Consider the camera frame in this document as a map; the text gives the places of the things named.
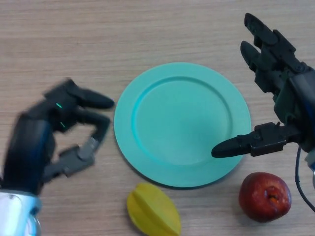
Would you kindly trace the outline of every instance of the wood grain surface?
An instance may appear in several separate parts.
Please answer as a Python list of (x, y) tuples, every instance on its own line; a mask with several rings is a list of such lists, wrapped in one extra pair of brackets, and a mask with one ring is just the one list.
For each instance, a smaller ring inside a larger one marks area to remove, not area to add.
[[(313, 0), (0, 0), (0, 155), (3, 160), (18, 112), (70, 76), (116, 102), (128, 83), (150, 67), (174, 61), (202, 64), (230, 79), (244, 95), (252, 125), (278, 121), (270, 94), (254, 83), (240, 43), (250, 12), (278, 29), (315, 66)], [(105, 112), (113, 118), (115, 109)], [(57, 135), (58, 149), (82, 143), (89, 127)], [(311, 236), (314, 213), (294, 182), (297, 145), (261, 157), (246, 156), (223, 181), (195, 190), (163, 189), (174, 200), (183, 236)], [(315, 203), (312, 173), (301, 160), (301, 184)], [(283, 178), (292, 208), (283, 218), (257, 224), (237, 197), (255, 171)], [(126, 197), (143, 179), (125, 163), (111, 126), (96, 165), (48, 184), (39, 215), (44, 236), (138, 236), (126, 214)]]

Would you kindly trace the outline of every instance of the bruised apple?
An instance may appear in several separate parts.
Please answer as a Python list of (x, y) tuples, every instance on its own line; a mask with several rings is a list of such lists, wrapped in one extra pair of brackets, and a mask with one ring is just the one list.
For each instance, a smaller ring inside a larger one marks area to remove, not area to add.
[(280, 177), (255, 172), (244, 179), (239, 204), (250, 219), (261, 223), (270, 222), (289, 212), (291, 193)]

